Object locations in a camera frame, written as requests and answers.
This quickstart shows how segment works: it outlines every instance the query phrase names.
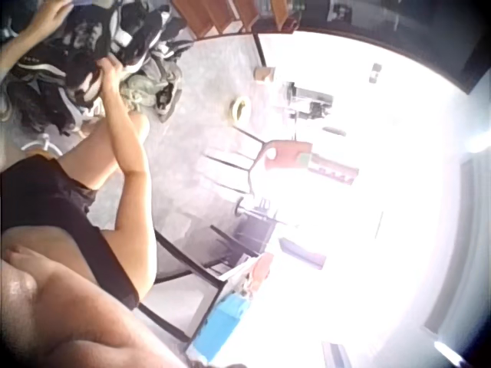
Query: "knee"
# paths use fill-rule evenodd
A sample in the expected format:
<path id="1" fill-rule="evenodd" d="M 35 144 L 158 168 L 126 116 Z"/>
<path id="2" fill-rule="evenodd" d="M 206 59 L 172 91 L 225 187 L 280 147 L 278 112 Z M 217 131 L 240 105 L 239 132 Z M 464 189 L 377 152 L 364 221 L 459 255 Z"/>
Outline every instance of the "knee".
<path id="1" fill-rule="evenodd" d="M 140 142 L 143 142 L 150 132 L 150 121 L 146 115 L 137 112 L 130 113 L 130 119 L 137 130 L 137 135 L 140 138 Z"/>

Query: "wall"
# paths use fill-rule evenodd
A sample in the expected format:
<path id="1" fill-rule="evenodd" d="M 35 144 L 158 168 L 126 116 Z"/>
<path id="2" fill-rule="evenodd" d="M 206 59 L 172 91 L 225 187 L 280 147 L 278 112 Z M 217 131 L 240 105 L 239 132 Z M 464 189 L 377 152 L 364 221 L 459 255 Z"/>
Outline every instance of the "wall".
<path id="1" fill-rule="evenodd" d="M 367 203 L 384 209 L 377 240 L 366 238 L 348 259 L 348 351 L 359 366 L 446 366 L 421 327 L 453 253 L 466 141 L 489 129 L 489 73 L 468 96 L 418 63 L 361 42 L 304 32 L 260 38 L 282 80 L 334 95 L 325 122 L 346 128 Z M 374 62 L 383 65 L 376 85 L 367 82 Z"/>

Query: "shoe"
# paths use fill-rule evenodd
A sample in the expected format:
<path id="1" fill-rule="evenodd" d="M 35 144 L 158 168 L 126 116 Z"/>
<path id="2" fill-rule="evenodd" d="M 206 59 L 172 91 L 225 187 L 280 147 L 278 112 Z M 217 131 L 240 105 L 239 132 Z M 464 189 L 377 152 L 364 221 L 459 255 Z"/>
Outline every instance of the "shoe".
<path id="1" fill-rule="evenodd" d="M 182 76 L 176 64 L 151 57 L 138 74 L 124 82 L 121 96 L 131 110 L 153 107 L 160 121 L 165 123 L 180 100 Z"/>
<path id="2" fill-rule="evenodd" d="M 99 97 L 102 73 L 96 60 L 109 55 L 111 40 L 119 28 L 119 2 L 93 2 L 75 8 L 68 16 L 62 43 L 68 50 L 66 92 L 71 101 L 91 109 Z"/>
<path id="3" fill-rule="evenodd" d="M 143 26 L 135 33 L 127 47 L 121 49 L 117 58 L 124 66 L 124 80 L 136 73 L 147 59 L 148 51 L 159 41 L 163 26 L 170 16 L 170 8 L 164 5 L 145 18 Z"/>
<path id="4" fill-rule="evenodd" d="M 155 110 L 160 122 L 165 123 L 172 116 L 181 98 L 183 72 L 176 63 L 170 63 L 154 57 L 152 61 L 145 64 L 142 72 L 150 78 L 155 78 L 162 85 L 164 81 L 167 83 L 155 93 Z"/>
<path id="5" fill-rule="evenodd" d="M 94 60 L 106 57 L 110 43 L 119 28 L 118 3 L 104 8 L 97 5 L 76 7 L 69 14 L 63 44 L 70 54 L 86 52 Z"/>
<path id="6" fill-rule="evenodd" d="M 38 80 L 39 93 L 44 101 L 51 123 L 58 128 L 60 135 L 70 136 L 77 126 L 76 117 L 81 123 L 81 114 L 71 105 L 62 87 L 56 84 Z"/>
<path id="7" fill-rule="evenodd" d="M 154 107 L 157 105 L 157 93 L 168 85 L 167 82 L 157 83 L 146 75 L 135 74 L 129 77 L 120 93 L 131 110 L 139 110 L 139 106 Z"/>
<path id="8" fill-rule="evenodd" d="M 194 41 L 162 41 L 153 48 L 152 55 L 165 61 L 177 62 L 193 45 Z"/>
<path id="9" fill-rule="evenodd" d="M 38 44 L 19 59 L 17 67 L 26 74 L 43 74 L 64 83 L 68 51 L 60 45 Z"/>
<path id="10" fill-rule="evenodd" d="M 182 18 L 172 17 L 167 23 L 166 27 L 163 29 L 160 35 L 161 41 L 170 41 L 176 38 L 181 31 L 187 27 L 187 21 Z"/>
<path id="11" fill-rule="evenodd" d="M 38 0 L 2 0 L 2 22 L 10 19 L 10 29 L 17 35 L 27 28 L 38 10 Z"/>
<path id="12" fill-rule="evenodd" d="M 11 118 L 14 109 L 5 90 L 5 82 L 2 83 L 0 88 L 0 122 L 4 123 Z"/>
<path id="13" fill-rule="evenodd" d="M 131 42 L 133 36 L 143 26 L 145 17 L 149 14 L 149 5 L 141 0 L 123 3 L 120 7 L 120 25 L 110 44 L 114 54 L 120 52 Z"/>
<path id="14" fill-rule="evenodd" d="M 102 71 L 91 54 L 78 52 L 68 59 L 71 73 L 65 79 L 70 100 L 81 107 L 91 109 L 102 88 Z"/>
<path id="15" fill-rule="evenodd" d="M 36 133 L 43 133 L 51 124 L 44 108 L 44 101 L 39 93 L 24 82 L 11 82 L 7 86 L 7 94 L 21 112 L 21 126 Z"/>

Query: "leg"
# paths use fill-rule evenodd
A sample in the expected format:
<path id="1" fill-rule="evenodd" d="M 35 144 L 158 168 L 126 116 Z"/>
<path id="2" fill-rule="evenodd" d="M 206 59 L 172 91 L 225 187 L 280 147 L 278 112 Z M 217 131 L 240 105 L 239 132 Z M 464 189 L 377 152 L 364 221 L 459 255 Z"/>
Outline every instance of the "leg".
<path id="1" fill-rule="evenodd" d="M 150 129 L 147 117 L 141 113 L 130 113 L 130 118 L 140 142 L 143 142 Z M 99 121 L 90 136 L 60 157 L 58 162 L 72 179 L 98 190 L 117 169 L 105 119 Z"/>

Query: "hand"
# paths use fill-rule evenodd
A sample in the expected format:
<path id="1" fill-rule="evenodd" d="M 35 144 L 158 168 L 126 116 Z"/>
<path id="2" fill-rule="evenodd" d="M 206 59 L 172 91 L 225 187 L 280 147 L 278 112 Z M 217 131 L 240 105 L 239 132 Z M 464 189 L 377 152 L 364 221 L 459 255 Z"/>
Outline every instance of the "hand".
<path id="1" fill-rule="evenodd" d="M 97 65 L 99 65 L 99 67 L 102 69 L 102 72 L 104 73 L 102 80 L 103 95 L 119 95 L 123 65 L 112 54 L 109 54 L 107 57 L 100 59 L 97 62 Z"/>
<path id="2" fill-rule="evenodd" d="M 60 27 L 73 8 L 71 0 L 44 0 L 25 32 L 41 42 Z"/>

